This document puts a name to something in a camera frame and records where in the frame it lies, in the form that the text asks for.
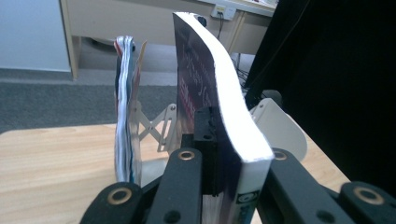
book cover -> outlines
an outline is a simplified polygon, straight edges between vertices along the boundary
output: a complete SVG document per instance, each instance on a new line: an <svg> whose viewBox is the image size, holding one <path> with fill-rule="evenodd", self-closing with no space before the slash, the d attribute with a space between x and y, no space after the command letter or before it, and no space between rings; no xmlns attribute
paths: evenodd
<svg viewBox="0 0 396 224"><path fill-rule="evenodd" d="M215 202L218 215L210 222L250 223L273 158L272 149L248 112L225 48L190 13L174 13L174 25L177 137L193 133L197 109L212 108L221 194Z"/></svg>

